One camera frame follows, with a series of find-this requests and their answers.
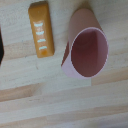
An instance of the cup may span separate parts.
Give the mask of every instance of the cup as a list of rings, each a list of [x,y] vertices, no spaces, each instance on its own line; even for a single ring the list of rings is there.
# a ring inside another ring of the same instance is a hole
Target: cup
[[[95,15],[88,9],[74,13],[61,68],[68,77],[86,79],[97,75],[108,57],[108,43]]]

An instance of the wooden table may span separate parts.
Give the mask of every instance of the wooden table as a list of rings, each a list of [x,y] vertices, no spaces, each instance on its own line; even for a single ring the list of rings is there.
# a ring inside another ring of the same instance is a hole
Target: wooden table
[[[87,80],[68,78],[60,67],[70,17],[87,1],[48,0],[56,52],[43,59],[36,56],[28,17],[36,1],[0,0],[0,128],[127,128],[128,0],[89,0],[107,36],[109,58]]]

